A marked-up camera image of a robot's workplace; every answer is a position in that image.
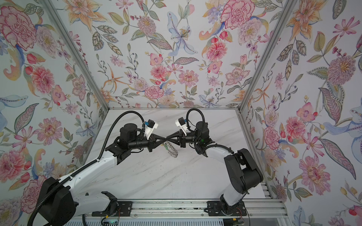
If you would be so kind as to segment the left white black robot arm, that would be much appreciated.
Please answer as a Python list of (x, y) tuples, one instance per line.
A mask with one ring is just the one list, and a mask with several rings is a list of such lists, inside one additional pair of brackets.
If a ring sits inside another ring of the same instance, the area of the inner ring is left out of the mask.
[(81, 191), (132, 153), (145, 148), (152, 151), (163, 144), (166, 139), (153, 133), (157, 128), (158, 124), (152, 120), (143, 123), (140, 129), (136, 124), (128, 123), (120, 129), (120, 136), (112, 144), (104, 144), (96, 159), (59, 179), (47, 179), (27, 224), (33, 225), (38, 214), (46, 219), (49, 226), (63, 226), (74, 216), (90, 212), (116, 213), (118, 199), (106, 189), (89, 195), (83, 195)]

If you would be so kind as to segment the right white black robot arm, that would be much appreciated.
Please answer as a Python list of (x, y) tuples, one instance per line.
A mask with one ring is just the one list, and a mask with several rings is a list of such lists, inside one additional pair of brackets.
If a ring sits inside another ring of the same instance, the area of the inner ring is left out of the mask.
[(227, 169), (230, 185), (220, 197), (218, 205), (224, 211), (236, 208), (237, 204), (249, 193), (249, 190), (258, 186), (264, 176), (250, 152), (243, 148), (233, 151), (231, 148), (215, 143), (209, 136), (208, 123), (199, 121), (195, 130), (191, 131), (184, 118), (175, 121), (180, 131), (168, 138), (171, 142), (186, 147), (194, 144), (197, 154), (215, 159), (223, 163)]

